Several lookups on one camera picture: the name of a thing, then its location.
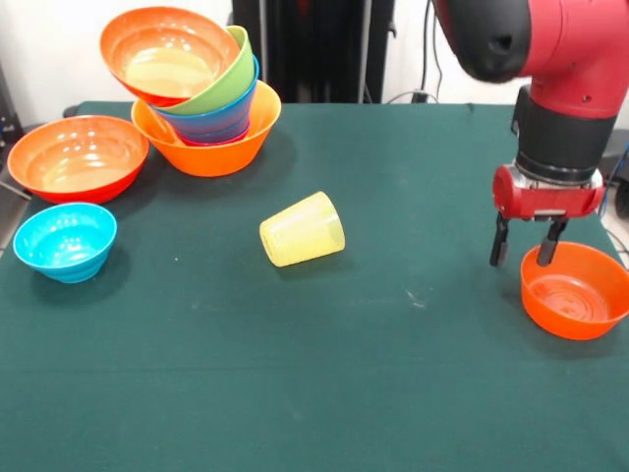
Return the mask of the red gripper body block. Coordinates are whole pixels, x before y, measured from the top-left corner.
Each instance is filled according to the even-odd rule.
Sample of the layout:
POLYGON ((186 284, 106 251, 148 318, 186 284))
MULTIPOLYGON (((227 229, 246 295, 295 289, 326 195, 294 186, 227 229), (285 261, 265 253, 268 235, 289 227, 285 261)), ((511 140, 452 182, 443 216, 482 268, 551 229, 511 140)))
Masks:
POLYGON ((604 183, 598 170, 582 185, 555 185, 531 179, 512 164, 499 166, 493 177, 493 203, 504 219, 581 218, 600 205, 604 183))

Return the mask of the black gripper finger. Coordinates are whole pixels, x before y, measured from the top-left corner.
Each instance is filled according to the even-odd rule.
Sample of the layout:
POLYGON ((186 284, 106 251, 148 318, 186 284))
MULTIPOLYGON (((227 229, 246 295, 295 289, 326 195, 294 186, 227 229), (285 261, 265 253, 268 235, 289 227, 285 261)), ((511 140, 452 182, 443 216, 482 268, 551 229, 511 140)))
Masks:
POLYGON ((500 267, 504 264, 508 252, 508 232, 509 220, 499 211, 496 217, 496 230, 489 258, 491 266, 500 267))
POLYGON ((537 264, 539 266, 548 266, 551 264, 559 243, 559 239, 566 229, 567 224, 567 219, 555 219, 551 223, 546 233, 546 236, 543 238, 539 248, 537 257, 537 264))

